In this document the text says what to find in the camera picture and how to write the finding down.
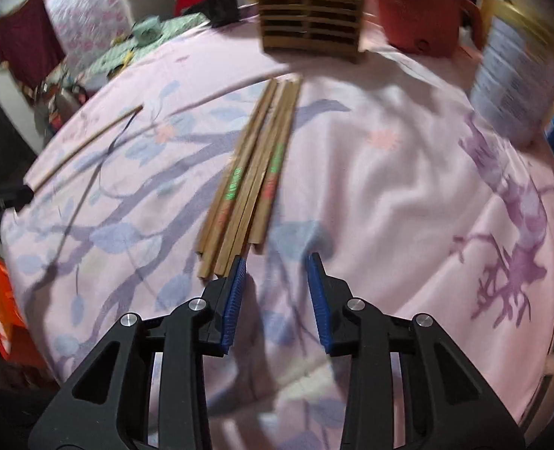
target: tablecloth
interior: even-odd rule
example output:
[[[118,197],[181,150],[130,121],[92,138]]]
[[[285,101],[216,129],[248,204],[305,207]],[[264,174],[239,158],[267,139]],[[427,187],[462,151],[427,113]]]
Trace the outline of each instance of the tablecloth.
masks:
[[[201,294],[194,245],[222,169],[266,80],[295,72],[304,81],[269,240],[249,253],[230,355],[205,361],[214,447],[339,447],[349,360],[318,341],[309,251],[386,314],[432,314],[519,420],[554,332],[554,164],[475,116],[466,54],[411,58],[369,24],[363,42],[370,51],[352,64],[263,54],[254,19],[190,31],[62,128],[30,184],[145,104],[112,147],[120,127],[3,220],[21,313],[60,380],[123,313],[157,317]]]

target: pink floral pattern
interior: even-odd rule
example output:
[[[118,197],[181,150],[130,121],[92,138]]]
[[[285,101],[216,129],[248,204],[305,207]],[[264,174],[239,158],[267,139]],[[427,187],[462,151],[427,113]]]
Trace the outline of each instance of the pink floral pattern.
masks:
[[[122,0],[45,0],[50,20],[73,73],[84,71],[111,41],[131,29]]]

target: chopstick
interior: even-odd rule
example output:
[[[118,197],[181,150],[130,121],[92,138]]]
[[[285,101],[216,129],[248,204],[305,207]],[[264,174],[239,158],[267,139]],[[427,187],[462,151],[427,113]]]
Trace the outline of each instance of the chopstick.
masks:
[[[198,270],[198,277],[203,279],[210,276],[212,268],[214,267],[216,250],[222,240],[225,226],[227,226],[227,222],[230,219],[231,211],[233,210],[233,205],[236,202],[237,193],[239,192],[240,183],[246,174],[246,169],[248,168],[250,157],[254,151],[260,129],[264,123],[264,118],[266,117],[269,106],[272,103],[273,96],[275,94],[275,87],[276,81],[271,80],[265,89],[263,97],[261,98],[258,113],[252,112],[252,126],[250,128],[249,135],[246,134],[241,154],[239,154],[237,159],[234,161],[233,172],[228,178],[226,186],[223,190],[219,189],[219,191],[223,194],[221,195],[219,207],[216,210],[212,225],[209,228],[206,244],[204,245],[202,264]]]
[[[221,252],[216,260],[215,265],[215,274],[217,276],[225,275],[228,268],[231,264],[229,259],[231,256],[231,250],[233,249],[234,241],[236,240],[237,232],[239,228],[242,228],[242,216],[246,207],[250,201],[253,203],[256,202],[256,197],[258,195],[258,189],[254,194],[254,184],[257,175],[260,171],[264,171],[267,168],[269,163],[271,151],[273,150],[273,145],[275,145],[275,140],[281,129],[281,124],[283,123],[283,116],[285,106],[289,101],[289,94],[291,90],[292,83],[289,81],[285,82],[281,90],[281,95],[273,110],[273,114],[263,129],[263,133],[258,141],[258,146],[254,151],[254,157],[252,157],[252,163],[248,168],[246,177],[243,181],[242,187],[239,194],[237,195],[237,202],[234,208],[233,214],[227,226],[227,232],[225,232],[225,237],[223,239],[223,244],[221,246]]]
[[[252,228],[250,229],[250,235],[248,237],[248,243],[256,246],[260,246],[264,243],[264,238],[267,234],[267,227],[269,226],[269,219],[271,211],[273,210],[273,201],[275,200],[275,192],[279,185],[279,177],[283,169],[283,160],[285,152],[287,151],[288,142],[290,141],[294,109],[296,108],[301,84],[301,81],[296,82],[293,103],[291,103],[291,106],[287,109],[285,125],[281,130],[281,134],[275,145],[275,150],[273,150],[269,174],[264,177],[263,190],[260,194],[258,204],[256,205],[254,221],[252,222]]]
[[[144,109],[143,105],[136,106],[129,111],[126,111],[122,115],[119,116],[116,120],[108,123],[106,126],[98,130],[96,133],[94,133],[91,137],[89,137],[85,142],[83,142],[81,145],[79,145],[74,151],[72,151],[68,156],[65,157],[65,159],[62,160],[62,162],[59,163],[54,169],[52,169],[48,174],[42,178],[39,183],[37,183],[35,186],[33,186],[33,194],[37,194],[39,190],[44,187],[48,181],[50,181],[51,178],[53,178],[56,174],[59,173],[60,169],[62,169],[67,163],[71,161],[73,157],[75,157],[78,153],[81,152],[84,148],[86,148],[89,144],[91,144],[95,139],[97,139],[100,135],[106,133],[110,128],[113,126],[119,124],[121,121],[123,121],[125,118],[131,115],[137,115],[141,110]]]
[[[236,148],[233,152],[233,156],[231,156],[231,159],[227,166],[225,167],[225,173],[223,174],[223,178],[221,180],[221,184],[219,185],[219,189],[216,190],[215,198],[212,201],[212,204],[210,205],[210,209],[208,213],[206,214],[206,220],[204,221],[204,225],[202,226],[202,229],[200,230],[200,235],[198,236],[198,244],[196,246],[196,252],[199,254],[204,253],[204,249],[206,248],[206,242],[208,240],[208,235],[210,232],[210,228],[215,223],[216,219],[216,212],[219,209],[219,205],[221,205],[221,199],[224,198],[225,195],[227,195],[228,191],[227,188],[229,186],[229,180],[233,176],[233,171],[236,168],[236,163],[239,157],[242,155],[242,151],[244,148],[244,145],[246,144],[246,141],[248,140],[251,131],[254,129],[254,125],[257,124],[257,118],[260,113],[261,108],[263,107],[263,104],[268,100],[269,103],[271,102],[273,98],[273,94],[275,93],[275,90],[277,88],[277,80],[271,79],[269,83],[264,88],[263,94],[256,103],[256,106],[254,107],[254,110],[252,111],[252,115],[250,116],[250,119],[248,120],[248,124],[243,129],[242,133],[240,134],[239,140],[237,141]]]
[[[296,108],[298,94],[300,92],[300,85],[301,82],[299,80],[290,83],[287,104],[282,110],[281,124],[278,129],[275,130],[276,134],[272,139],[272,143],[270,147],[267,147],[267,155],[266,157],[263,157],[263,163],[258,169],[256,177],[254,178],[254,186],[252,187],[252,192],[250,193],[250,196],[248,198],[246,209],[242,216],[239,229],[237,230],[237,235],[233,242],[233,247],[231,248],[231,254],[227,263],[228,266],[233,263],[235,256],[241,255],[243,253],[243,250],[245,249],[246,237],[248,237],[248,232],[250,231],[252,218],[255,218],[255,215],[258,213],[258,205],[263,199],[263,197],[259,195],[261,192],[261,187],[263,186],[266,174],[270,174],[274,166],[272,157],[275,156],[277,147],[279,147],[281,141],[285,140],[285,143],[287,143],[287,140],[290,136],[289,131],[291,130],[291,121],[294,109]]]

